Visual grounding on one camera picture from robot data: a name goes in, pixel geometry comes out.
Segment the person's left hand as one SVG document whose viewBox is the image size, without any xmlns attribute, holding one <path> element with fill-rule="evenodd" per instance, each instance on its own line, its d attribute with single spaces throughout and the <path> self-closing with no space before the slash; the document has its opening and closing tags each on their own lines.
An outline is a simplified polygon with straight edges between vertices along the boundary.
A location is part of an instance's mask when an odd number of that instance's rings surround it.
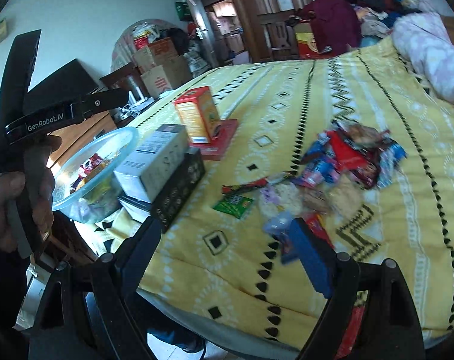
<svg viewBox="0 0 454 360">
<path fill-rule="evenodd" d="M 25 150 L 0 150 L 0 252 L 17 249 L 17 240 L 7 218 L 7 204 L 24 191 L 30 200 L 34 228 L 39 235 L 48 233 L 54 222 L 52 192 L 55 179 L 46 166 L 51 153 L 62 143 L 58 136 L 48 136 L 41 144 Z"/>
</svg>

